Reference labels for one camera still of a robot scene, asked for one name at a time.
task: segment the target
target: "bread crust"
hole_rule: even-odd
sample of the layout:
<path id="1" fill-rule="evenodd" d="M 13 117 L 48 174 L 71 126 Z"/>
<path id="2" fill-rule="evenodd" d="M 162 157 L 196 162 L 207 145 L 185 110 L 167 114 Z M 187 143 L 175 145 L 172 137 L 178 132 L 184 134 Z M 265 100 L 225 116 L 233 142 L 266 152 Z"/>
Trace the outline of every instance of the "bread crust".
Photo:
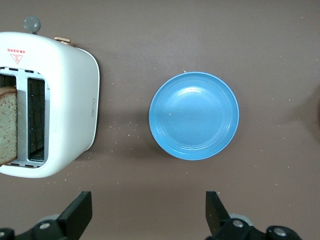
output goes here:
<path id="1" fill-rule="evenodd" d="M 8 95 L 17 94 L 17 88 L 15 86 L 4 86 L 0 87 L 0 100 L 4 99 Z M 11 159 L 7 159 L 5 162 L 0 163 L 0 167 L 2 165 L 8 164 L 12 162 L 13 160 L 17 159 L 17 155 L 15 157 L 12 157 Z"/>

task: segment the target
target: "red triangle symbol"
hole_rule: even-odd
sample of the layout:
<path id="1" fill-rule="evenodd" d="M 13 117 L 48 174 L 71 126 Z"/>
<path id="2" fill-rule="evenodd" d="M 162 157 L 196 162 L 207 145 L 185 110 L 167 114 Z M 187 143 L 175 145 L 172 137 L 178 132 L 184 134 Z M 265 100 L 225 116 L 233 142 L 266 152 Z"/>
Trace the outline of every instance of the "red triangle symbol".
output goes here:
<path id="1" fill-rule="evenodd" d="M 16 64 L 19 64 L 23 55 L 18 55 L 18 54 L 10 54 L 13 60 L 15 61 Z"/>

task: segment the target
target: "toaster lever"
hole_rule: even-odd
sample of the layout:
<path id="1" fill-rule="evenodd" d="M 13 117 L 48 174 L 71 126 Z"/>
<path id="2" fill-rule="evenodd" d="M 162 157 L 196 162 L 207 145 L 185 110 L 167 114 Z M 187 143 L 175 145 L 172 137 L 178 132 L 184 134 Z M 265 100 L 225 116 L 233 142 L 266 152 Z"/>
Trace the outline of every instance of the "toaster lever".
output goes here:
<path id="1" fill-rule="evenodd" d="M 66 45 L 70 45 L 72 47 L 74 46 L 74 44 L 71 43 L 71 40 L 69 38 L 66 38 L 66 37 L 55 36 L 54 40 L 56 40 L 56 41 L 58 41 L 60 43 L 66 44 Z"/>
<path id="2" fill-rule="evenodd" d="M 40 20 L 36 16 L 27 16 L 23 21 L 24 29 L 30 34 L 37 34 L 41 28 Z"/>

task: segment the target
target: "bread slice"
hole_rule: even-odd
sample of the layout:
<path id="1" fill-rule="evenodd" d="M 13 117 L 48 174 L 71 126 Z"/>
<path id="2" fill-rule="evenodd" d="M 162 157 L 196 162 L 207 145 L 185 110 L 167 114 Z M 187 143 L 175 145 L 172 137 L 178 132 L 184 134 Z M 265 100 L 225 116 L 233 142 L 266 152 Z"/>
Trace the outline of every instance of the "bread slice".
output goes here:
<path id="1" fill-rule="evenodd" d="M 17 89 L 0 87 L 0 166 L 17 158 Z"/>

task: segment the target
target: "plate rim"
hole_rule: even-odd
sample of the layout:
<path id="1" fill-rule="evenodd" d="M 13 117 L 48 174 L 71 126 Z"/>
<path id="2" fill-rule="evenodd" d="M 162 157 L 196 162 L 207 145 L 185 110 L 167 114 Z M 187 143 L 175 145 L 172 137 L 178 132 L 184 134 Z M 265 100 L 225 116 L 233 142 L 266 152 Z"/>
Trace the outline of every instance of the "plate rim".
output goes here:
<path id="1" fill-rule="evenodd" d="M 172 150 L 172 152 L 169 152 L 167 151 L 166 149 L 164 149 L 164 147 L 159 143 L 158 139 L 155 137 L 155 134 L 154 134 L 154 131 L 153 131 L 153 128 L 152 128 L 152 120 L 151 120 L 151 113 L 152 113 L 152 108 L 153 108 L 153 105 L 154 105 L 154 102 L 155 102 L 155 98 L 156 96 L 159 94 L 159 92 L 162 91 L 162 89 L 167 85 L 169 84 L 171 81 L 173 81 L 174 79 L 176 78 L 179 78 L 181 76 L 185 76 L 185 75 L 191 75 L 191 74 L 197 74 L 197 75 L 206 75 L 206 76 L 209 76 L 210 78 L 213 78 L 217 81 L 219 81 L 220 83 L 222 83 L 227 89 L 228 91 L 231 93 L 233 99 L 234 99 L 234 102 L 235 102 L 235 106 L 236 106 L 236 124 L 235 124 L 235 128 L 234 128 L 234 131 L 232 133 L 232 136 L 229 138 L 229 140 L 223 145 L 223 147 L 220 147 L 219 148 L 219 151 L 215 151 L 213 154 L 207 154 L 205 157 L 197 157 L 197 158 L 183 158 L 181 156 L 177 156 L 177 155 L 174 155 L 172 152 L 175 152 L 174 150 Z M 149 107 L 149 114 L 148 114 L 148 121 L 149 121 L 149 128 L 150 128 L 150 131 L 151 131 L 151 134 L 154 138 L 154 140 L 156 141 L 156 143 L 168 154 L 170 154 L 171 156 L 175 157 L 175 158 L 178 158 L 178 159 L 182 159 L 182 160 L 187 160 L 187 161 L 199 161 L 199 160 L 204 160 L 204 159 L 208 159 L 210 157 L 213 157 L 215 155 L 217 155 L 218 153 L 220 153 L 223 149 L 225 149 L 229 143 L 232 141 L 232 139 L 234 138 L 237 130 L 238 130 L 238 126 L 239 126 L 239 121 L 240 121 L 240 110 L 239 110 L 239 104 L 238 104 L 238 100 L 234 94 L 234 92 L 231 90 L 231 88 L 223 81 L 221 80 L 219 77 L 213 75 L 213 74 L 210 74 L 210 73 L 207 73 L 207 72 L 201 72 L 201 71 L 189 71 L 189 72 L 183 72 L 183 73 L 180 73 L 176 76 L 173 76 L 172 78 L 170 78 L 169 80 L 167 80 L 165 83 L 162 84 L 162 86 L 156 91 L 156 93 L 154 94 L 153 98 L 152 98 L 152 101 L 151 101 L 151 104 L 150 104 L 150 107 Z"/>

